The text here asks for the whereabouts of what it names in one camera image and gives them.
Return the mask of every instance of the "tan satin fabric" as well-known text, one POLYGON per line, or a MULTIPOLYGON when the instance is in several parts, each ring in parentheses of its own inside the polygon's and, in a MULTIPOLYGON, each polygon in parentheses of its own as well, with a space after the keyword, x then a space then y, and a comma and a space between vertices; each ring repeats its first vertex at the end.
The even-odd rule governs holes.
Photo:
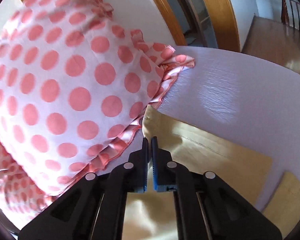
MULTIPOLYGON (((174 161, 190 171, 214 171, 254 204, 262 190, 272 159, 258 152, 207 133, 159 113, 148 106, 143 118, 143 135, 158 137, 159 147, 171 152, 174 161)), ((129 194, 123 240, 177 240, 172 193, 152 189, 152 168, 145 194, 129 194)))
POLYGON ((263 215, 274 223, 285 238, 300 220, 300 181, 285 172, 263 215))

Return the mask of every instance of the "blue gripper pad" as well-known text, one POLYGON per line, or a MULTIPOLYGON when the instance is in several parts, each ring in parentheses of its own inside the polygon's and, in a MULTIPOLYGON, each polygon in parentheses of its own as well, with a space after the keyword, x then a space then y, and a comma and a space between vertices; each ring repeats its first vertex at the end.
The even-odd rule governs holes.
POLYGON ((175 176, 166 165, 172 161, 170 152, 159 149, 157 137, 151 140, 153 161, 153 188, 157 192, 171 191, 175 188, 175 176))

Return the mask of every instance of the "polka dot fabric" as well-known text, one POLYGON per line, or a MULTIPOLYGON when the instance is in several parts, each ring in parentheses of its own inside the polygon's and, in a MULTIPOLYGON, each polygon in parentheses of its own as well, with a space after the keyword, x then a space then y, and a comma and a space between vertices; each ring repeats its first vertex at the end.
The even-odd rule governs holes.
POLYGON ((0 141, 46 194, 120 156, 191 57, 102 0, 26 0, 0 37, 0 141))
MULTIPOLYGON (((29 154, 25 158, 35 162, 29 154)), ((36 186, 0 143, 0 208, 7 218, 22 228, 55 199, 36 186)))

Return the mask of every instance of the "hallway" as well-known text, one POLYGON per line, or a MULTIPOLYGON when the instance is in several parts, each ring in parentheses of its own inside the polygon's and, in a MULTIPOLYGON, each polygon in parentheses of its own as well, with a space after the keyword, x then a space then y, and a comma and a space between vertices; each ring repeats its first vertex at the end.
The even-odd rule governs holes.
POLYGON ((242 53, 300 74, 300 32, 270 19, 254 17, 242 53))

